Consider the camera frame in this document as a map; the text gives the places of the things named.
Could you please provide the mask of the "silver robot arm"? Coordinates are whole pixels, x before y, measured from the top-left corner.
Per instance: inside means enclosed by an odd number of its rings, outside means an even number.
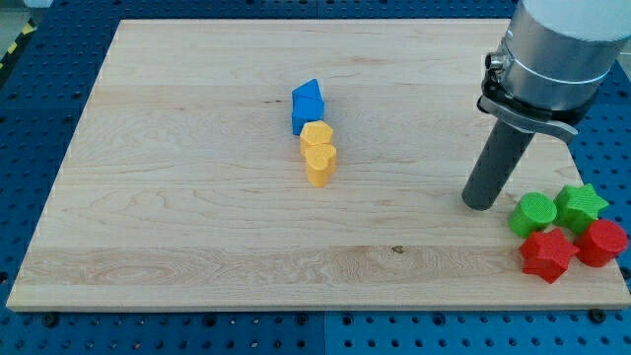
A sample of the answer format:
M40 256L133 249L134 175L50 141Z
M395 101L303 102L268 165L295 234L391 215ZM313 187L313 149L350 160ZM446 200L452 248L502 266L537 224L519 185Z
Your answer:
M478 101L497 141L542 133L566 143L630 38L630 0L519 0L485 59Z

